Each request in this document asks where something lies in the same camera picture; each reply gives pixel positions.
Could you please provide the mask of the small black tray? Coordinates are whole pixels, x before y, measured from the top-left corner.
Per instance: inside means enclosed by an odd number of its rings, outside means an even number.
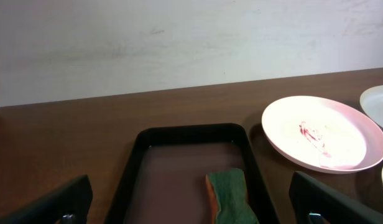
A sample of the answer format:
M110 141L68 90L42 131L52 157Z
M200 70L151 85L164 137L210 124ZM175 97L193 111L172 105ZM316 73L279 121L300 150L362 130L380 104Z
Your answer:
M240 168L260 223L278 223L244 128L234 123L138 134L105 223L210 223L205 176Z

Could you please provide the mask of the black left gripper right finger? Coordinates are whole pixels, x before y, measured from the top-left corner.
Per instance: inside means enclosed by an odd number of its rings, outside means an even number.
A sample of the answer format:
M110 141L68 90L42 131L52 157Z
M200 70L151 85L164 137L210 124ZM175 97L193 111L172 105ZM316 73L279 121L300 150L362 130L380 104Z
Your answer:
M288 194L297 223L383 223L383 214L300 171Z

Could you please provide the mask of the green orange sponge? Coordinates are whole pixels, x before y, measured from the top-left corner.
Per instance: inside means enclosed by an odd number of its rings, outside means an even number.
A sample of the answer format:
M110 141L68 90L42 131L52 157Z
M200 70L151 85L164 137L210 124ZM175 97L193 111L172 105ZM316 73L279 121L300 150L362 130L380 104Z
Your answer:
M242 169L210 172L205 182L212 224L259 224L248 201Z

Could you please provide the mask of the pale green plate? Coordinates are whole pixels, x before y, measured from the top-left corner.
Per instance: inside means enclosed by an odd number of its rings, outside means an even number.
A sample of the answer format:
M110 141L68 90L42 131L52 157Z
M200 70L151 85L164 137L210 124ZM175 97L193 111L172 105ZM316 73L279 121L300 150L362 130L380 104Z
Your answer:
M383 131L383 85L365 90L359 102L363 112Z

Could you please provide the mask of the pink plate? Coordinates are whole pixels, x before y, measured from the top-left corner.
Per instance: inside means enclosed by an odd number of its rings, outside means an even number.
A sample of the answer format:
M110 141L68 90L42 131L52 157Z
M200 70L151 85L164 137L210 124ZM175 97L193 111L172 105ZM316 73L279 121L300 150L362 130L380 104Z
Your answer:
M383 161L383 132L360 111L316 96L272 102L262 128L273 148L307 169L329 174L366 170Z

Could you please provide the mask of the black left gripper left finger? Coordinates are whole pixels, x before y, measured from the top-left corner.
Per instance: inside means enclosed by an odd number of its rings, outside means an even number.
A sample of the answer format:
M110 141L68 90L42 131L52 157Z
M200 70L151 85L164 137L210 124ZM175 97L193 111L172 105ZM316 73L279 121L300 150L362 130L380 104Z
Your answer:
M87 222L93 191L87 175L81 175L2 218L0 223Z

